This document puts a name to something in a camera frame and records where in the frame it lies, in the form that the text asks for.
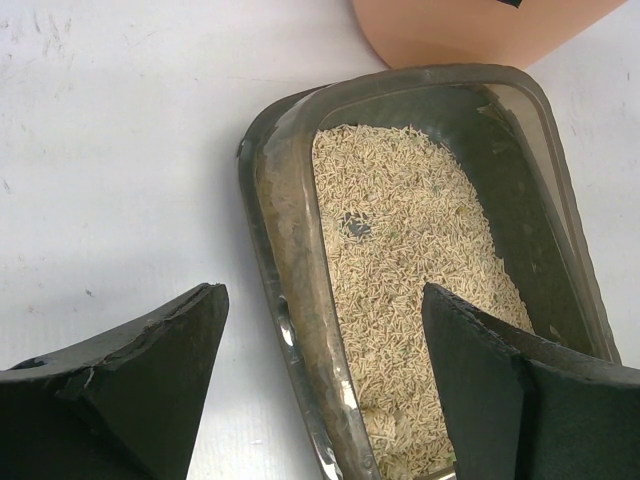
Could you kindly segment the dark grey litter box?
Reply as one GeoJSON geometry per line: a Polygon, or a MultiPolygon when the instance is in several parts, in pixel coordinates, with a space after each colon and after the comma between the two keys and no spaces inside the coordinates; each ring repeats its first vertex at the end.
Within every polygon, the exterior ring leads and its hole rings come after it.
{"type": "Polygon", "coordinates": [[[267,107],[238,150],[239,181],[279,343],[322,475],[380,472],[348,370],[312,167],[316,133],[412,126],[476,187],[535,332],[619,363],[549,101],[525,72],[489,64],[387,70],[267,107]]]}

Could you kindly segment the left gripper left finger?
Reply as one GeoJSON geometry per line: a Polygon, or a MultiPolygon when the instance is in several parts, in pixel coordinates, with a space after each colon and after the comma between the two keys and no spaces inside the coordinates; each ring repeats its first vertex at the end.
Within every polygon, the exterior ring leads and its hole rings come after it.
{"type": "Polygon", "coordinates": [[[1,374],[5,479],[187,476],[229,309],[201,284],[1,374]]]}

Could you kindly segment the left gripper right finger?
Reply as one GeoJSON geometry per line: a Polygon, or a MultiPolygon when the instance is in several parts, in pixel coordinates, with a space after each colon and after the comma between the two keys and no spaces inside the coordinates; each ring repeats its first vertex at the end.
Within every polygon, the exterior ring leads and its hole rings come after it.
{"type": "Polygon", "coordinates": [[[459,479],[636,479],[639,372],[428,283],[422,321],[459,479]]]}

